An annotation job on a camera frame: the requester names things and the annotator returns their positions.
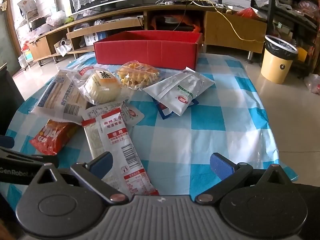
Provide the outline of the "yellow trash bin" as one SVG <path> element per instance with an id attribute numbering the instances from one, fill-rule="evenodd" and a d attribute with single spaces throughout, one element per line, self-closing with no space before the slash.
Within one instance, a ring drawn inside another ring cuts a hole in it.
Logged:
<path id="1" fill-rule="evenodd" d="M 265 51 L 261 66 L 261 74 L 267 80 L 282 84 L 291 68 L 294 60 L 297 59 L 298 50 L 289 42 L 281 38 L 266 35 Z"/>

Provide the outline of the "white plastic bag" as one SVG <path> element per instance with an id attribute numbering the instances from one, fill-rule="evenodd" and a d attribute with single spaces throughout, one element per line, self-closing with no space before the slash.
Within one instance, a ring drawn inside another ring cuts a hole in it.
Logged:
<path id="1" fill-rule="evenodd" d="M 318 74 L 309 74 L 304 78 L 304 83 L 310 92 L 320 95 L 320 76 Z"/>

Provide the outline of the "orange red chip bag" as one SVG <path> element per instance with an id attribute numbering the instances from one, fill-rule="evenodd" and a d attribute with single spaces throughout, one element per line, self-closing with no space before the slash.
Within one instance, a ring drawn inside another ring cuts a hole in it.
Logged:
<path id="1" fill-rule="evenodd" d="M 29 142 L 44 155 L 57 155 L 80 128 L 72 122 L 48 120 L 46 125 Z"/>

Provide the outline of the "blue white carton box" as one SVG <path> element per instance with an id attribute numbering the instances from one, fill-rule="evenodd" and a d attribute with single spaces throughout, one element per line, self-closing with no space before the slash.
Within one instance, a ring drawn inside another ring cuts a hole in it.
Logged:
<path id="1" fill-rule="evenodd" d="M 86 46 L 92 46 L 95 42 L 102 40 L 107 37 L 107 33 L 105 31 L 100 31 L 97 33 L 84 35 Z"/>

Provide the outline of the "white blue cracker package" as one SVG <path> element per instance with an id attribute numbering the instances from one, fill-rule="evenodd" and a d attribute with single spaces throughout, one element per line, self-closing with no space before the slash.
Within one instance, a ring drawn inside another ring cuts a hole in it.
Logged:
<path id="1" fill-rule="evenodd" d="M 69 73 L 68 70 L 58 71 L 32 109 L 32 113 L 58 122 L 81 124 L 81 113 L 87 107 L 87 100 L 68 77 Z"/>

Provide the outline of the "long white red snack pack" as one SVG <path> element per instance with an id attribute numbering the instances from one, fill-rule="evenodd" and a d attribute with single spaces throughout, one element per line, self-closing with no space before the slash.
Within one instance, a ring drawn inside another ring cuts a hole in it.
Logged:
<path id="1" fill-rule="evenodd" d="M 129 136 L 120 107 L 99 117 L 84 120 L 82 127 L 92 158 L 105 152 L 110 152 L 113 157 L 111 169 L 106 171 L 107 165 L 101 165 L 97 177 L 128 197 L 159 195 Z"/>

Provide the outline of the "silver white green pouch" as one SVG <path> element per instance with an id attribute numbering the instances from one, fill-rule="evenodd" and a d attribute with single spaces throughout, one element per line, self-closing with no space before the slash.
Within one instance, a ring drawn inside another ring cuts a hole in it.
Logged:
<path id="1" fill-rule="evenodd" d="M 144 88 L 144 91 L 175 114 L 182 116 L 191 101 L 213 84 L 212 79 L 187 67 Z"/>

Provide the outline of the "yellow waffle pack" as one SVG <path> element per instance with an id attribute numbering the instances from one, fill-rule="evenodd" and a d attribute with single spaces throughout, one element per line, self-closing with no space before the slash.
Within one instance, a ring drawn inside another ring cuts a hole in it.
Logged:
<path id="1" fill-rule="evenodd" d="M 124 86 L 138 90 L 162 81 L 164 73 L 149 64 L 130 61 L 116 70 L 116 76 Z"/>

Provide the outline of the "round steamed cake pack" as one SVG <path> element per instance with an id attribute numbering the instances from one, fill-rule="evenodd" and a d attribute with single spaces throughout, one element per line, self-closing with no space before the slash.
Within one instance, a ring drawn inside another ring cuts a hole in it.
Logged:
<path id="1" fill-rule="evenodd" d="M 68 78 L 75 84 L 83 97 L 93 105 L 102 105 L 108 102 L 125 101 L 130 91 L 106 69 L 99 67 L 83 67 L 70 71 Z"/>

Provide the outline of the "small white red sachet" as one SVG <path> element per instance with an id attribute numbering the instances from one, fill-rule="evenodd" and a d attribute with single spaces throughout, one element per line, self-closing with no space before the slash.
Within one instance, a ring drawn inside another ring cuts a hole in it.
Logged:
<path id="1" fill-rule="evenodd" d="M 118 107 L 121 109 L 121 114 L 123 115 L 125 124 L 129 126 L 135 126 L 144 118 L 144 114 L 142 112 L 125 101 L 114 101 L 98 106 L 92 106 L 82 111 L 81 115 L 84 120 L 89 120 L 106 114 Z"/>

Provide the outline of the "red cardboard box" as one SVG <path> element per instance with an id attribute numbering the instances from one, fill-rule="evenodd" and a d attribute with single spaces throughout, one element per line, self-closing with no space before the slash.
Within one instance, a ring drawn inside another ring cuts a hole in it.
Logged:
<path id="1" fill-rule="evenodd" d="M 189 31 L 123 31 L 94 43 L 97 63 L 122 65 L 129 61 L 153 67 L 195 69 L 202 34 Z"/>

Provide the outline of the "black shelving rack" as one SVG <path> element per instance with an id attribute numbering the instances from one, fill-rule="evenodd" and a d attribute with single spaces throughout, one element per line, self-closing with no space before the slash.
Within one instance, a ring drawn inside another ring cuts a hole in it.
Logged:
<path id="1" fill-rule="evenodd" d="M 306 51 L 292 69 L 300 77 L 319 63 L 319 0 L 251 0 L 251 7 L 266 15 L 268 35 L 277 36 Z"/>

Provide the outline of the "blue snack bag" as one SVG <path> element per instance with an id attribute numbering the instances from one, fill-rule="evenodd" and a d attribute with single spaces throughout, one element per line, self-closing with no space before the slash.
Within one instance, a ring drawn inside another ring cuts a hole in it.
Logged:
<path id="1" fill-rule="evenodd" d="M 159 112 L 159 114 L 160 114 L 160 116 L 161 116 L 161 118 L 162 118 L 163 120 L 171 117 L 171 116 L 174 114 L 173 111 L 171 111 L 170 109 L 168 109 L 168 107 L 166 107 L 166 106 L 163 105 L 162 103 L 158 102 L 158 101 L 155 100 L 155 99 L 152 99 L 152 100 L 153 100 L 153 103 L 156 105 L 157 110 L 158 110 L 158 112 Z M 196 106 L 196 105 L 198 105 L 198 104 L 199 104 L 199 102 L 198 102 L 196 99 L 193 99 L 193 100 L 191 101 L 190 105 L 188 106 L 188 108 L 190 108 L 190 107 L 192 107 L 192 106 Z"/>

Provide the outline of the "red bag on stand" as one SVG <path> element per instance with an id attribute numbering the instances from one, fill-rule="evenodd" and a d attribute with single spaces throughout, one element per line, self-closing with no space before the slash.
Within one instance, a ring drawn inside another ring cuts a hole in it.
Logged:
<path id="1" fill-rule="evenodd" d="M 253 20 L 260 20 L 261 17 L 256 14 L 256 12 L 250 7 L 243 10 L 240 10 L 235 13 L 236 16 L 249 18 Z"/>

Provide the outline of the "orange plastic bag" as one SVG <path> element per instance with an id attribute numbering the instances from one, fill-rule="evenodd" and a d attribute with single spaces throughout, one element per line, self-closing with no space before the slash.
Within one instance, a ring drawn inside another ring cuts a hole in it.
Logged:
<path id="1" fill-rule="evenodd" d="M 149 28 L 153 30 L 187 31 L 200 33 L 201 24 L 183 15 L 158 15 L 150 20 Z"/>

